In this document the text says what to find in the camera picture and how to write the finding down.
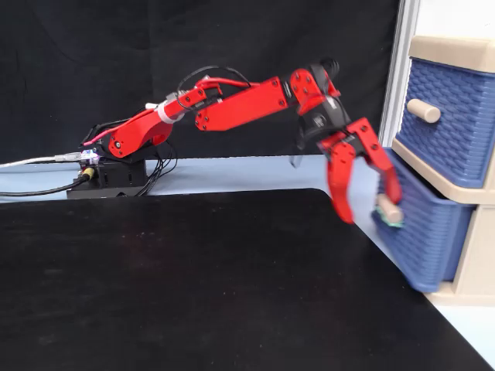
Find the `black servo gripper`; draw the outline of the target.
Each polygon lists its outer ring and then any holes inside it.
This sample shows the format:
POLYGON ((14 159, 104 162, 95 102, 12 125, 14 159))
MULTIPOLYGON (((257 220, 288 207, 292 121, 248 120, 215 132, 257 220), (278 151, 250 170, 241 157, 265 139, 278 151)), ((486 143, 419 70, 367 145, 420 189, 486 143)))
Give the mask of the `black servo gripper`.
POLYGON ((381 174, 385 194, 389 200, 393 204, 400 202, 402 193, 397 173, 369 121, 363 117, 351 124, 339 98, 326 98, 299 117, 295 153, 302 155, 310 145, 315 145, 323 154, 330 155, 327 182, 333 208, 343 222, 353 223, 353 214, 347 200, 347 187, 356 157, 354 148, 357 154, 364 149, 363 157, 367 164, 381 174))

